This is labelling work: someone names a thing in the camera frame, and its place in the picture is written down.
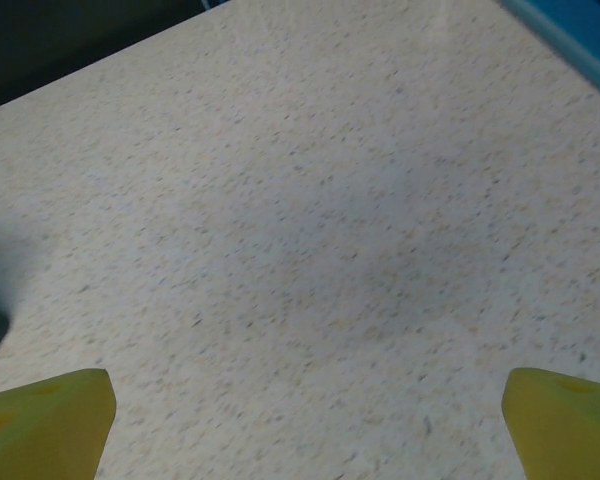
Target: speckled countertop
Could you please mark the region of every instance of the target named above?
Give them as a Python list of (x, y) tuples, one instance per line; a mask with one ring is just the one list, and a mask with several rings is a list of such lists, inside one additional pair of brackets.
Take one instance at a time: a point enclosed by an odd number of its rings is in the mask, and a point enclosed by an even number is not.
[(99, 479), (520, 480), (509, 370), (600, 381), (600, 95), (489, 0), (234, 0), (0, 108), (0, 250)]

